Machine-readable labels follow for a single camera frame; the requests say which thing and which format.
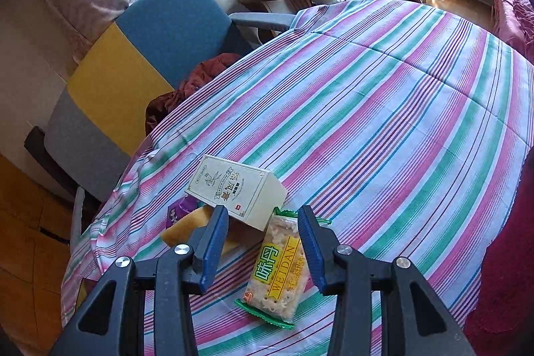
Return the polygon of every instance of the white product box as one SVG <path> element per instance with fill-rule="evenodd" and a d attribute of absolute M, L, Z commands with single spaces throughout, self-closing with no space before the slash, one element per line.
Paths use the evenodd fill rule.
<path fill-rule="evenodd" d="M 266 169 L 205 154 L 186 193 L 230 216 L 265 231 L 274 207 L 282 207 L 287 189 Z"/>

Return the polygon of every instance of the striped tablecloth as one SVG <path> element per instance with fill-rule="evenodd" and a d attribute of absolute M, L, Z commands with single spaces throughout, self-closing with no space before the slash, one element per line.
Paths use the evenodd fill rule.
<path fill-rule="evenodd" d="M 288 189 L 285 208 L 311 204 L 368 257 L 408 256 L 463 323 L 534 142 L 533 90 L 522 56 L 444 11 L 398 0 L 301 11 L 291 30 L 188 98 L 141 145 L 70 260 L 63 322 L 82 277 L 97 279 L 117 256 L 167 249 L 167 206 L 209 153 L 270 169 Z M 209 293 L 191 298 L 200 354 L 324 354 L 335 298 L 311 282 L 293 330 L 234 305 L 258 247 L 244 242 L 224 257 Z M 148 355 L 152 320 L 153 294 Z M 373 298 L 374 354 L 380 329 Z"/>

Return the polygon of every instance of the purple package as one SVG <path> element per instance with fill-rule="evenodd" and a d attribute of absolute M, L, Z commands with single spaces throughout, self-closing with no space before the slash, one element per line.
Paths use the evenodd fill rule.
<path fill-rule="evenodd" d="M 167 223 L 165 224 L 165 228 L 172 227 L 175 223 L 182 219 L 182 217 L 197 209 L 198 206 L 198 200 L 190 195 L 186 195 L 183 198 L 174 201 L 167 208 Z"/>

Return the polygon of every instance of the white wall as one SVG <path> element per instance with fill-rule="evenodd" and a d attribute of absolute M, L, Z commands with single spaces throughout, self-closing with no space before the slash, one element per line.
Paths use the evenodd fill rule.
<path fill-rule="evenodd" d="M 75 68 L 67 37 L 43 0 L 0 0 L 0 152 L 65 198 L 23 143 L 33 126 L 46 127 Z"/>

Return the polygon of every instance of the cracker package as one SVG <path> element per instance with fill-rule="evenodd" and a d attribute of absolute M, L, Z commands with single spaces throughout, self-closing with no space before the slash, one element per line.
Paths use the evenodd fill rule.
<path fill-rule="evenodd" d="M 317 222 L 330 223 L 320 218 Z M 290 329 L 309 276 L 297 212 L 276 207 L 245 294 L 236 304 L 272 325 Z"/>

